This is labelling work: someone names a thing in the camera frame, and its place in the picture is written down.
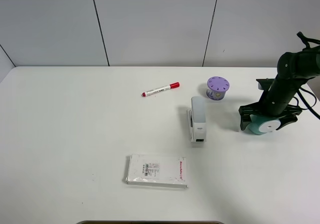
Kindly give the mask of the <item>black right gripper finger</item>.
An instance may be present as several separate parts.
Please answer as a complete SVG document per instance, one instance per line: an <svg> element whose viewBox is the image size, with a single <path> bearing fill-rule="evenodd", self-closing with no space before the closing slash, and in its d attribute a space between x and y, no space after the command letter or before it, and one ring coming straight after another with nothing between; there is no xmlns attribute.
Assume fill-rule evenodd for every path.
<svg viewBox="0 0 320 224"><path fill-rule="evenodd" d="M279 121L280 121L280 126L276 129L277 131L286 125L297 122L298 118L296 115L286 115L284 117L279 118Z"/></svg>

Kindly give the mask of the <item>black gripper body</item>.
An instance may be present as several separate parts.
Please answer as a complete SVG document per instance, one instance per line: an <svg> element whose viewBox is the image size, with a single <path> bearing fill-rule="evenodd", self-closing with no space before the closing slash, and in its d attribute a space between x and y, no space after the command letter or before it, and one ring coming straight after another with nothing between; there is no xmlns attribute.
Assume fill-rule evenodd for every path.
<svg viewBox="0 0 320 224"><path fill-rule="evenodd" d="M300 87L300 79L275 78L269 91L263 91L258 102L241 106L239 112L247 111L252 115L272 118L299 115L301 109L289 103Z"/></svg>

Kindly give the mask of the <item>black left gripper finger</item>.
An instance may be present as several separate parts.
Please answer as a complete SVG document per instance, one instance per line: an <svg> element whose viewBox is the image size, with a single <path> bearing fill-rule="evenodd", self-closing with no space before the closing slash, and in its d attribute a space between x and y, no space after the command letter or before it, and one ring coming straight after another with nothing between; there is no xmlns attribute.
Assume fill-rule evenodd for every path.
<svg viewBox="0 0 320 224"><path fill-rule="evenodd" d="M244 112L240 112L240 129L242 131L244 131L247 126L252 122L252 119L251 119L251 112L247 112L247 111L244 111Z"/></svg>

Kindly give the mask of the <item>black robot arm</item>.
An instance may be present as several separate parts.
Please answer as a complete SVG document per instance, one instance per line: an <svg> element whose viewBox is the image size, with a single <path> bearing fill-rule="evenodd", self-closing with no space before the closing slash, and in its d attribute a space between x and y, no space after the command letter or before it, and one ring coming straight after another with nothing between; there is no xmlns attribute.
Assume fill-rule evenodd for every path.
<svg viewBox="0 0 320 224"><path fill-rule="evenodd" d="M313 110L302 96L302 85L320 75L319 47L305 48L300 52L286 52L278 60L277 75L274 79L257 79L259 89L263 91L256 103L239 107L240 129L244 131L252 124L252 115L256 119L266 118L268 121L279 121L279 130L282 127L296 122L297 116L303 111L298 105L290 105L290 101L297 94L305 104L307 110L317 118L320 115Z"/></svg>

